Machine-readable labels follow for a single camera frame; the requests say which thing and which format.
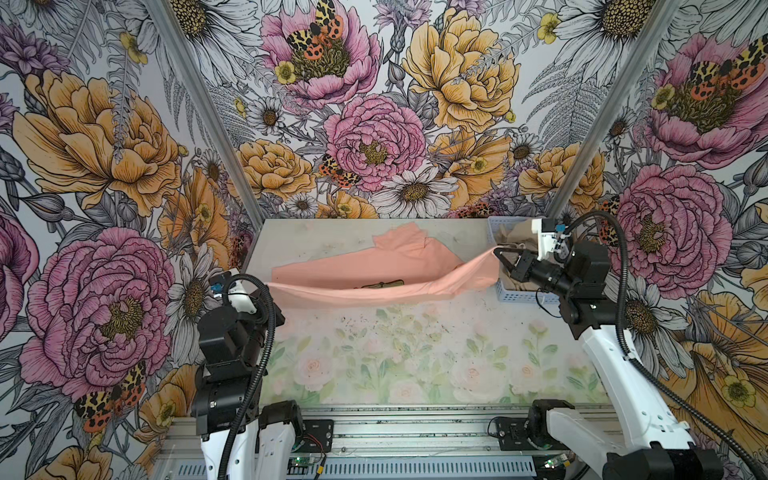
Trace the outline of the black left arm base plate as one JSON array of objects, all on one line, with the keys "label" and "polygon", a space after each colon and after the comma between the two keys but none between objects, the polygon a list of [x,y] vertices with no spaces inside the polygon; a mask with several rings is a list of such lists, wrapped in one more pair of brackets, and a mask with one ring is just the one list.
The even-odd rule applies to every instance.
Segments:
[{"label": "black left arm base plate", "polygon": [[304,431],[296,440],[294,453],[327,454],[332,450],[334,421],[331,419],[309,419],[304,421]]}]

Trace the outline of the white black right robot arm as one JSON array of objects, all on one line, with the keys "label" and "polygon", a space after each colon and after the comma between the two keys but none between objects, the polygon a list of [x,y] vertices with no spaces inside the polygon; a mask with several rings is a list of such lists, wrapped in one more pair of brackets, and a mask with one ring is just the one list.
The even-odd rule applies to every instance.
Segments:
[{"label": "white black right robot arm", "polygon": [[524,249],[497,247],[494,254],[512,278],[558,296],[560,315],[592,362],[623,434],[617,443],[569,403],[537,400],[528,420],[533,444],[560,443],[603,479],[723,478],[717,452],[695,444],[688,424],[633,366],[635,349],[620,345],[619,308],[604,293],[611,269],[605,247],[577,243],[562,266]]}]

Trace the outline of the aluminium corner post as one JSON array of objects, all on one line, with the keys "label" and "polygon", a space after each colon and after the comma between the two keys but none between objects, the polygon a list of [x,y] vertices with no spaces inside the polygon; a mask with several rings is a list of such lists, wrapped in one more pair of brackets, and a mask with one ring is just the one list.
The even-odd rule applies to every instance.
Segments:
[{"label": "aluminium corner post", "polygon": [[180,75],[180,79],[200,114],[203,125],[211,137],[213,147],[230,174],[230,179],[240,197],[241,204],[253,226],[255,236],[258,236],[263,228],[264,213],[253,195],[243,167],[235,155],[235,148],[210,96],[205,78],[196,65],[196,56],[192,48],[187,45],[183,31],[168,1],[149,1],[147,9],[170,54],[174,68]]},{"label": "aluminium corner post", "polygon": [[679,7],[678,1],[657,1],[653,6],[648,23],[640,31],[635,45],[630,50],[627,62],[618,70],[616,79],[608,90],[605,101],[581,143],[570,171],[557,189],[546,211],[546,217],[558,217],[564,210],[580,180],[588,170],[611,122],[621,109],[620,102],[629,88],[640,77],[648,57],[657,51],[662,36]]}]

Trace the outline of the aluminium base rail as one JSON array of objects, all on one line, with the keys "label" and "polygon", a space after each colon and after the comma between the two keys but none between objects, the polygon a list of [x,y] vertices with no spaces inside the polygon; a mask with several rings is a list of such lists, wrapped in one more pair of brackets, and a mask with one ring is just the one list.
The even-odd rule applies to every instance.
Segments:
[{"label": "aluminium base rail", "polygon": [[[494,417],[529,420],[529,407],[342,406],[301,409],[303,421],[331,419],[330,453],[294,453],[284,479],[537,479],[596,474],[566,446],[501,451],[490,435]],[[580,408],[593,426],[623,441],[613,407]],[[209,479],[194,417],[176,422],[161,447],[156,479]]]}]

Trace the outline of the right aluminium corner post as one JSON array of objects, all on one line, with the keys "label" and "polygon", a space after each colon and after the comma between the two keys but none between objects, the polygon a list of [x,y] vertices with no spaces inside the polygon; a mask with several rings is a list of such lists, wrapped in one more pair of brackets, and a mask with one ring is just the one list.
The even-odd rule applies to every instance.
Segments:
[{"label": "right aluminium corner post", "polygon": [[570,171],[557,189],[546,211],[546,217],[558,217],[564,210],[580,180],[588,170],[611,122],[621,109],[620,102],[629,88],[640,77],[648,57],[657,51],[662,36],[679,7],[678,1],[657,1],[653,6],[648,23],[640,31],[635,45],[630,50],[627,62],[618,70],[616,79],[608,90],[605,101],[581,143]]}]

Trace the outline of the light blue plastic basket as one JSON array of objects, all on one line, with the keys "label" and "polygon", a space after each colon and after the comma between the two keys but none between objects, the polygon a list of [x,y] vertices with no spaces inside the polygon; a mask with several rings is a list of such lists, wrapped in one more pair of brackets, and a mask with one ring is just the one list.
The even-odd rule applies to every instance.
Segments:
[{"label": "light blue plastic basket", "polygon": [[[510,246],[538,252],[540,242],[536,225],[541,225],[539,218],[491,216],[487,219],[487,225],[487,237],[491,247]],[[500,302],[541,305],[558,303],[555,294],[537,292],[535,284],[520,283],[510,278],[503,265],[500,266],[496,291]]]}]

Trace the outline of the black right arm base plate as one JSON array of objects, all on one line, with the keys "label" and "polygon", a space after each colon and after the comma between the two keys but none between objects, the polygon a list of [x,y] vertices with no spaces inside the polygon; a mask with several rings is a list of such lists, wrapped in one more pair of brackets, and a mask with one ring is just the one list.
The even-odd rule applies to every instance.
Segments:
[{"label": "black right arm base plate", "polygon": [[489,432],[497,440],[501,451],[528,451],[538,447],[529,438],[528,420],[513,417],[494,417],[489,423]]}]

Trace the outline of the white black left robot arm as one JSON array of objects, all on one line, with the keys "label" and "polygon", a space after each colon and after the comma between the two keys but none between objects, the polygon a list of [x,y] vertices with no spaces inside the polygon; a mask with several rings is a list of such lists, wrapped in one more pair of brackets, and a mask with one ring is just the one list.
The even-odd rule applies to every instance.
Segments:
[{"label": "white black left robot arm", "polygon": [[204,357],[191,408],[209,479],[284,479],[305,426],[293,400],[260,406],[276,330],[285,322],[258,278],[227,271],[210,282],[220,306],[199,321]]}]

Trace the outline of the left aluminium corner post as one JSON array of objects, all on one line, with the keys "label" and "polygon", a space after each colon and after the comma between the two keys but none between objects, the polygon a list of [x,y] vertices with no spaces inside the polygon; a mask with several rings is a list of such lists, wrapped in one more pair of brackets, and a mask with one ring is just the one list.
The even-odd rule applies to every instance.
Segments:
[{"label": "left aluminium corner post", "polygon": [[147,9],[170,54],[174,68],[180,75],[180,79],[200,114],[203,125],[211,137],[213,147],[230,174],[230,179],[240,197],[241,204],[253,226],[255,236],[258,236],[263,228],[264,213],[253,195],[243,167],[235,155],[235,148],[210,96],[205,78],[196,65],[196,56],[192,48],[187,45],[183,31],[168,1],[149,1]]}]

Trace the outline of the beige drawstring garment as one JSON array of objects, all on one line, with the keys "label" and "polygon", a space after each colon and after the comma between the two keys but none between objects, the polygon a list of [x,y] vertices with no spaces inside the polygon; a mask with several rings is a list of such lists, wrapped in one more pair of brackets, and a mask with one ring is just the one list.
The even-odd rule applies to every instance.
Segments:
[{"label": "beige drawstring garment", "polygon": [[[503,257],[515,266],[523,251],[538,252],[538,230],[542,225],[541,218],[502,217],[494,239],[498,246],[510,248],[511,252],[503,252]],[[501,265],[501,285],[508,291],[535,292],[538,287],[532,282],[520,282],[508,273]]]}]

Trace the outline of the pink graphic t-shirt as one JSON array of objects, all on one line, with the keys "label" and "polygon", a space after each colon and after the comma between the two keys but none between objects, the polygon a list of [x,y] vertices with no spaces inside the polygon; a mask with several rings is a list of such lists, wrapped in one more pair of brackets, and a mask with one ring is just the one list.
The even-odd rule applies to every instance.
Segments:
[{"label": "pink graphic t-shirt", "polygon": [[491,249],[464,262],[408,223],[375,236],[365,250],[275,267],[267,286],[281,306],[347,308],[448,300],[498,279]]}]

